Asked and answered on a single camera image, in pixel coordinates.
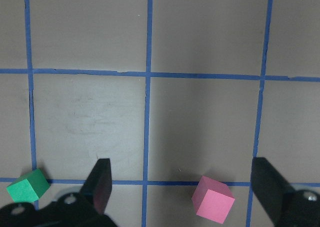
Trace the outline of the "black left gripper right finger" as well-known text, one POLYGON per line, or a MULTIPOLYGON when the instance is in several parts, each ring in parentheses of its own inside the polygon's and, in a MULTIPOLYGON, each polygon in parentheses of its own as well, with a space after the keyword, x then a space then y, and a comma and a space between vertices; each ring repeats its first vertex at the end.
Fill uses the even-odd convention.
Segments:
POLYGON ((251 188, 275 227, 297 200, 297 191, 265 157, 252 159, 251 188))

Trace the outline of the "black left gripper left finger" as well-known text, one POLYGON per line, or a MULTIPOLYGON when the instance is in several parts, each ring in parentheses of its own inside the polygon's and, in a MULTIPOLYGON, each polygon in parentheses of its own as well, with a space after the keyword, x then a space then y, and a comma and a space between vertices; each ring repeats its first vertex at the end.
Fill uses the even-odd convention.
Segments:
POLYGON ((81 194, 99 214, 104 214, 112 192, 112 171, 109 158, 100 158, 81 187, 81 194))

